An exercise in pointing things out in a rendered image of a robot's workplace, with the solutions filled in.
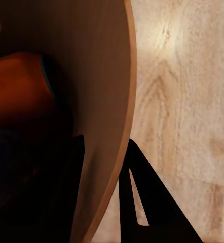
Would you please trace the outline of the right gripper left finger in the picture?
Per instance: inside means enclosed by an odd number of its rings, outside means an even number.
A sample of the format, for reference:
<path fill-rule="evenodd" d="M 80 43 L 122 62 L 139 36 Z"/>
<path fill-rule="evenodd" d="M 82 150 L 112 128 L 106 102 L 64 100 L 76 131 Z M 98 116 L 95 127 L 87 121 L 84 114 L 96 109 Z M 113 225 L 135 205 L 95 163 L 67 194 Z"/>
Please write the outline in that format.
<path fill-rule="evenodd" d="M 85 156 L 66 140 L 0 209 L 0 243 L 69 243 Z"/>

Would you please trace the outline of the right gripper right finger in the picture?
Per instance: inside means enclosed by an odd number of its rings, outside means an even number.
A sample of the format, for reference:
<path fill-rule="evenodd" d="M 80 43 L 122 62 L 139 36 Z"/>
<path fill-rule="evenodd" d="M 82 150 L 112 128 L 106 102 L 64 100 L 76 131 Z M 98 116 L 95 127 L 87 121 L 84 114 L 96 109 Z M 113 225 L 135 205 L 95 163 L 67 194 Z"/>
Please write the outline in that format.
<path fill-rule="evenodd" d="M 129 168 L 149 226 L 137 223 Z M 119 202 L 121 243 L 203 243 L 132 139 L 119 175 Z"/>

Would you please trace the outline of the can of soda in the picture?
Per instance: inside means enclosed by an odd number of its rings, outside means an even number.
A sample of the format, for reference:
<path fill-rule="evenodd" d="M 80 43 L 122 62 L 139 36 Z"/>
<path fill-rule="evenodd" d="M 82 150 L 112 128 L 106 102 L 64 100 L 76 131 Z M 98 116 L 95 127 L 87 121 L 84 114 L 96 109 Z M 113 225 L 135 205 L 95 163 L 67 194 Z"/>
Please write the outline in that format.
<path fill-rule="evenodd" d="M 28 181 L 36 168 L 29 142 L 9 128 L 0 128 L 0 209 Z"/>
<path fill-rule="evenodd" d="M 49 115 L 9 127 L 9 129 L 22 135 L 34 148 L 69 118 L 68 111 L 69 106 L 62 100 L 62 104 L 57 105 Z"/>
<path fill-rule="evenodd" d="M 56 76 L 44 54 L 22 51 L 0 57 L 0 128 L 47 116 L 61 104 Z"/>

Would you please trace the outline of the trash can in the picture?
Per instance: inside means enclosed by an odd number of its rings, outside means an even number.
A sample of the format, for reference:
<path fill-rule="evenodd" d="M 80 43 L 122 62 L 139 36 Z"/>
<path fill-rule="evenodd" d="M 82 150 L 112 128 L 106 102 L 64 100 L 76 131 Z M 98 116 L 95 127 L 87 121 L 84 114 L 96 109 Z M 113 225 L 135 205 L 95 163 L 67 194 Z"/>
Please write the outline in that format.
<path fill-rule="evenodd" d="M 130 0 L 0 0 L 0 57 L 44 54 L 69 118 L 34 148 L 34 173 L 68 139 L 85 156 L 69 243 L 91 243 L 132 129 L 137 43 Z"/>

